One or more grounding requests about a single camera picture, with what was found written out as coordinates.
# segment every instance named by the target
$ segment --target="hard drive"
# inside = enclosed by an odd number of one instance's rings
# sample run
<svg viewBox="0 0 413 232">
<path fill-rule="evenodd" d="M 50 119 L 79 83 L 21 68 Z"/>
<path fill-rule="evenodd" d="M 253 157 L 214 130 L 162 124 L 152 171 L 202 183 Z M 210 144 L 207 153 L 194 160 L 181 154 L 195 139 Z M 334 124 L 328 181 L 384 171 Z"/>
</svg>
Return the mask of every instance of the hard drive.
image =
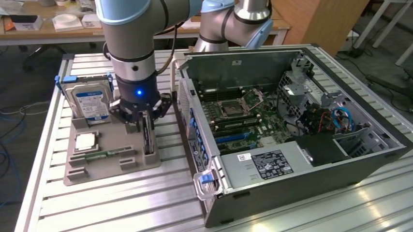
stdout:
<svg viewBox="0 0 413 232">
<path fill-rule="evenodd" d="M 59 81 L 74 111 L 74 118 L 84 118 L 88 125 L 111 121 L 108 105 L 112 101 L 112 77 L 66 76 Z"/>
</svg>

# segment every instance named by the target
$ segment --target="label sticker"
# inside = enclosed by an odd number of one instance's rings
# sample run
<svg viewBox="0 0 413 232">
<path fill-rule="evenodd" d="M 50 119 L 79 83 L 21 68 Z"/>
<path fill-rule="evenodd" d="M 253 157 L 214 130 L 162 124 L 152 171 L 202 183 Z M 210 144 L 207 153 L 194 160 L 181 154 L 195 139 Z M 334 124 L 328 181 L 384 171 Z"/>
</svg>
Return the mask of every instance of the label sticker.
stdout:
<svg viewBox="0 0 413 232">
<path fill-rule="evenodd" d="M 225 128 L 238 127 L 238 126 L 242 126 L 242 125 L 243 125 L 242 123 L 235 123 L 235 124 L 226 125 Z"/>
<path fill-rule="evenodd" d="M 246 161 L 246 160 L 250 160 L 250 159 L 251 159 L 251 154 L 250 153 L 238 155 L 238 160 L 239 161 Z"/>
<path fill-rule="evenodd" d="M 279 150 L 254 155 L 253 161 L 259 175 L 265 180 L 294 172 Z"/>
<path fill-rule="evenodd" d="M 254 123 L 257 121 L 258 121 L 258 119 L 249 119 L 249 120 L 245 121 L 245 124 L 251 124 L 251 123 Z"/>
<path fill-rule="evenodd" d="M 78 93 L 78 102 L 83 112 L 83 116 L 91 121 L 99 121 L 110 117 L 110 111 L 106 103 L 102 102 L 103 92 Z"/>
</svg>

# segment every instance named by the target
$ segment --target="floor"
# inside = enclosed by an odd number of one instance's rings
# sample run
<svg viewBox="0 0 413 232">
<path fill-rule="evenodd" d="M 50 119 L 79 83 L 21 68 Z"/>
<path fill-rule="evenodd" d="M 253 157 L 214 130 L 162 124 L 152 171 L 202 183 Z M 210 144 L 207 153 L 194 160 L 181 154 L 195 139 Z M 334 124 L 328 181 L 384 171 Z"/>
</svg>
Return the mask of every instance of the floor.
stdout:
<svg viewBox="0 0 413 232">
<path fill-rule="evenodd" d="M 356 25 L 356 31 L 362 31 L 366 24 L 369 23 L 372 16 L 366 16 L 360 19 Z M 380 28 L 385 21 L 380 21 L 376 27 Z M 374 75 L 401 86 L 412 84 L 413 80 L 406 80 L 406 74 L 402 68 L 394 65 L 398 57 L 404 53 L 405 49 L 413 42 L 413 35 L 406 33 L 404 30 L 394 28 L 388 39 L 384 41 L 382 46 L 378 49 L 373 49 L 369 45 L 366 48 L 372 51 L 373 56 L 361 56 L 357 59 L 352 59 L 360 69 L 368 75 Z M 193 45 L 194 41 L 179 41 L 179 47 L 185 48 L 187 44 Z M 158 41 L 156 48 L 164 49 L 167 41 Z M 60 65 L 60 54 L 55 51 L 48 51 L 42 55 L 42 58 L 36 60 L 36 69 L 31 73 L 25 73 L 21 70 L 20 63 L 29 52 L 36 49 L 36 46 L 28 46 L 29 51 L 23 53 L 17 47 L 8 47 L 7 52 L 0 55 L 0 108 L 9 106 L 24 106 L 33 102 L 48 101 L 54 90 L 54 77 L 58 74 Z M 98 43 L 98 48 L 91 49 L 87 43 L 64 44 L 63 49 L 68 53 L 98 53 L 100 52 L 102 43 Z M 341 60 L 342 65 L 350 70 L 350 72 L 365 81 L 365 77 L 357 70 L 354 64 L 348 60 Z M 413 57 L 405 62 L 405 68 L 413 69 Z M 372 85 L 372 89 L 377 94 L 390 102 L 390 94 L 385 88 L 378 85 Z M 410 100 L 396 94 L 394 104 L 400 108 L 408 109 L 410 106 Z M 28 110 L 28 113 L 35 113 L 46 109 L 46 105 L 39 105 Z M 19 108 L 8 108 L 4 110 L 17 110 Z M 413 115 L 401 112 L 401 114 L 413 121 Z M 16 115 L 13 119 L 19 120 L 21 115 Z M 0 208 L 0 231 L 13 231 L 20 201 L 23 199 L 23 193 L 25 190 L 27 181 L 29 178 L 29 172 L 32 162 L 35 159 L 38 143 L 40 139 L 40 133 L 43 129 L 43 123 L 46 114 L 33 115 L 25 117 L 25 130 L 16 140 L 7 144 L 8 152 L 15 158 L 17 172 L 20 175 L 21 189 L 16 195 L 11 204 L 7 204 Z M 15 122 L 0 120 L 0 134 L 4 134 L 15 126 Z M 0 165 L 0 173 L 4 170 L 4 165 Z M 13 196 L 17 185 L 17 180 L 13 173 L 9 171 L 4 178 L 0 179 L 0 204 Z"/>
<path fill-rule="evenodd" d="M 384 13 L 384 16 L 388 18 L 392 18 L 402 6 L 404 5 L 400 3 L 392 3 L 390 6 L 388 7 L 388 10 Z M 380 7 L 381 7 L 381 4 L 374 4 L 373 11 L 376 12 L 380 9 Z M 408 8 L 398 23 L 404 25 L 406 28 L 409 28 L 410 30 L 413 30 L 413 5 L 410 5 L 410 7 Z"/>
</svg>

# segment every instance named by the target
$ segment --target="blue hard drive label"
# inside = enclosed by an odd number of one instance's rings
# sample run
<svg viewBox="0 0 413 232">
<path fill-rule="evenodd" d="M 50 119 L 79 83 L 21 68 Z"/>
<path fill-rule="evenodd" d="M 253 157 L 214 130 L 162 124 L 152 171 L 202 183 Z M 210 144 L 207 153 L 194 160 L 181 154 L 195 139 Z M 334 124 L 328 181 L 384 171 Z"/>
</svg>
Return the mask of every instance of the blue hard drive label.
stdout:
<svg viewBox="0 0 413 232">
<path fill-rule="evenodd" d="M 78 93 L 78 102 L 83 116 L 90 121 L 100 121 L 110 117 L 110 111 L 103 102 L 104 95 L 102 91 Z"/>
</svg>

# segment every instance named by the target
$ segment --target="motherboard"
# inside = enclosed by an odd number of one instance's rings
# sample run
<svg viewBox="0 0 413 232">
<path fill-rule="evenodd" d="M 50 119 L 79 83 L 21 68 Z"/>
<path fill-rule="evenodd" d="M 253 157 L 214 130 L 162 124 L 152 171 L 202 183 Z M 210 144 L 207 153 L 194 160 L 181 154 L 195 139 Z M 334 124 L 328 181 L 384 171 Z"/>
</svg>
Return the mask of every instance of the motherboard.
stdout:
<svg viewBox="0 0 413 232">
<path fill-rule="evenodd" d="M 274 89 L 266 85 L 198 91 L 222 155 L 282 144 L 291 137 Z"/>
</svg>

